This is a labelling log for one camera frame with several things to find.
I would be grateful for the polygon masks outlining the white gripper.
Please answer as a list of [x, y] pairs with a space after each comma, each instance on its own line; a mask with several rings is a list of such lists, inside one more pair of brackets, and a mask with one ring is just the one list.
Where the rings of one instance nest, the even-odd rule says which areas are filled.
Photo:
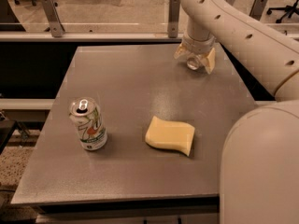
[[188, 56], [190, 53], [195, 55], [203, 54], [200, 62], [205, 67], [206, 72], [210, 75], [215, 68], [216, 51], [213, 48], [214, 42], [214, 36], [200, 41], [191, 38], [188, 34], [184, 34], [182, 42], [174, 54], [174, 58], [178, 59], [182, 56]]

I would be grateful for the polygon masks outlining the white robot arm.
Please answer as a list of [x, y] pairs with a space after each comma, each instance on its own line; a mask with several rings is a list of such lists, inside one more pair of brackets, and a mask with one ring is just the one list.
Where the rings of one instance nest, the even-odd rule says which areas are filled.
[[243, 116], [221, 155], [220, 224], [299, 224], [299, 43], [235, 9], [180, 0], [182, 46], [204, 54], [210, 32], [274, 97]]

